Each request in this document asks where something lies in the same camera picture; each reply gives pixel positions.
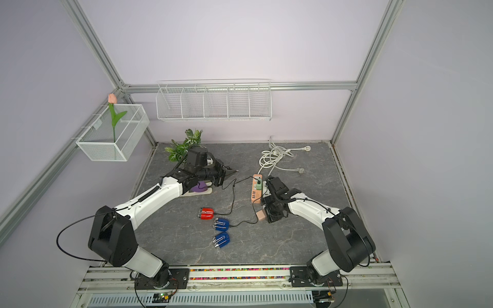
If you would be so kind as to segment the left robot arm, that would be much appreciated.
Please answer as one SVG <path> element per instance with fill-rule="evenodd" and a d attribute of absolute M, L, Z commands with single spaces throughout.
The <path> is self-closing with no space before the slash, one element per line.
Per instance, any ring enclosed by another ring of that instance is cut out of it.
<path fill-rule="evenodd" d="M 192 147 L 153 187 L 115 208 L 99 208 L 91 216 L 88 248 L 101 262 L 128 268 L 150 279 L 156 288 L 166 288 L 172 281 L 168 263 L 141 248 L 135 231 L 154 212 L 200 182 L 219 187 L 233 174 L 235 170 L 216 159 L 207 148 Z"/>

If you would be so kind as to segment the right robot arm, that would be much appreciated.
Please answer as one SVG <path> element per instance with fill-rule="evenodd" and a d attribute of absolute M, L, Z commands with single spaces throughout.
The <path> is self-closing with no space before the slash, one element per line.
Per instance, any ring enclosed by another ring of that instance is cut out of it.
<path fill-rule="evenodd" d="M 324 205 L 298 189 L 288 188 L 278 177 L 268 177 L 264 185 L 262 202 L 269 223 L 292 214 L 321 229 L 326 239 L 327 250 L 310 259 L 307 273 L 294 277 L 295 281 L 323 285 L 340 270 L 349 273 L 359 265 L 370 265 L 363 262 L 371 260 L 376 244 L 354 209 Z"/>

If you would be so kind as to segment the red electric shaver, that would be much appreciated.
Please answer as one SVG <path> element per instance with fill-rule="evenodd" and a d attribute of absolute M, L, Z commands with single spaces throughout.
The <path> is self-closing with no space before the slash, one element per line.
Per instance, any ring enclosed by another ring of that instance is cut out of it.
<path fill-rule="evenodd" d="M 200 208 L 198 217 L 202 220 L 210 220 L 214 218 L 214 210 L 212 208 Z"/>

